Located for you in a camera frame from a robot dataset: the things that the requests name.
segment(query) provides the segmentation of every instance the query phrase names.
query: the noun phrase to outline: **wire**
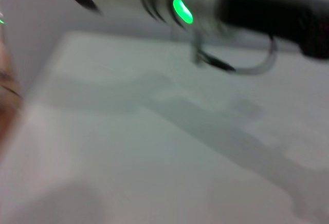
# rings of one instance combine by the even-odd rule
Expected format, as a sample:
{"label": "wire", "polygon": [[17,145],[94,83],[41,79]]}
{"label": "wire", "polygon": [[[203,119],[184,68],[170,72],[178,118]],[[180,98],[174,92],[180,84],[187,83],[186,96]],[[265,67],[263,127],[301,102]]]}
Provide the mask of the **wire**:
{"label": "wire", "polygon": [[227,73],[235,74],[235,75],[245,75],[245,76],[261,75],[269,72],[273,68],[275,62],[277,61],[277,52],[278,52],[277,43],[272,35],[270,35],[269,38],[270,38],[270,46],[268,50],[268,56],[261,64],[255,67],[240,67],[240,68],[233,67],[230,64],[216,57],[213,57],[202,50],[200,50],[198,54],[201,57],[202,61],[206,62],[207,64],[213,67],[219,68],[220,70],[223,70]]}

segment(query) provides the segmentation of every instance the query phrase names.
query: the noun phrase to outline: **gray wall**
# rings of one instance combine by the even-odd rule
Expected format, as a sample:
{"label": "gray wall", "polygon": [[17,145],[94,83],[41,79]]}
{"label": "gray wall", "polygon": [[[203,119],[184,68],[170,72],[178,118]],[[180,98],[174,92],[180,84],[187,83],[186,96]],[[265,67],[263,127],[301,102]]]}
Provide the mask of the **gray wall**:
{"label": "gray wall", "polygon": [[[149,38],[169,39],[170,28],[146,14],[122,8],[110,17],[92,14],[74,0],[0,0],[8,25],[8,41],[26,94],[65,31],[84,30]],[[230,41],[209,39],[212,43],[266,47],[265,38],[245,33]]]}

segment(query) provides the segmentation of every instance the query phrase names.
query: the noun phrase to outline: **green led light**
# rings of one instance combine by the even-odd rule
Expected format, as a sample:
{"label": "green led light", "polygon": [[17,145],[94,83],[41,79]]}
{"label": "green led light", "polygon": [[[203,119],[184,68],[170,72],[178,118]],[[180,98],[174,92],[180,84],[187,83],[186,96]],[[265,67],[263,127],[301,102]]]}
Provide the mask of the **green led light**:
{"label": "green led light", "polygon": [[184,20],[185,23],[193,23],[193,15],[190,10],[184,5],[184,2],[182,0],[174,0],[173,6],[175,12],[178,14],[178,16],[181,17],[182,20]]}

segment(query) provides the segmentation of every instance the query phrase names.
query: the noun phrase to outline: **green light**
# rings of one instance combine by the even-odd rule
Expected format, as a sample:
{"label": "green light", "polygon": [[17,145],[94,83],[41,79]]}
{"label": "green light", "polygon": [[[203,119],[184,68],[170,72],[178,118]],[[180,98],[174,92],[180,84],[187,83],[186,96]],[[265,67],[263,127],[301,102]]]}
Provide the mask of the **green light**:
{"label": "green light", "polygon": [[174,0],[173,6],[178,16],[180,16],[185,23],[193,23],[193,15],[190,10],[184,5],[182,0]]}

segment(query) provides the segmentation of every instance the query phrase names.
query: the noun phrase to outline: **white table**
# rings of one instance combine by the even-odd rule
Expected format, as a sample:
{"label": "white table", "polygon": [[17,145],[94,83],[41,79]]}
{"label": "white table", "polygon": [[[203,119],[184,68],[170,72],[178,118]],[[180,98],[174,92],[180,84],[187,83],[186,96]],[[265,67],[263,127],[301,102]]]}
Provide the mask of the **white table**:
{"label": "white table", "polygon": [[234,77],[190,52],[68,35],[1,166],[1,223],[327,224],[329,65],[281,53]]}

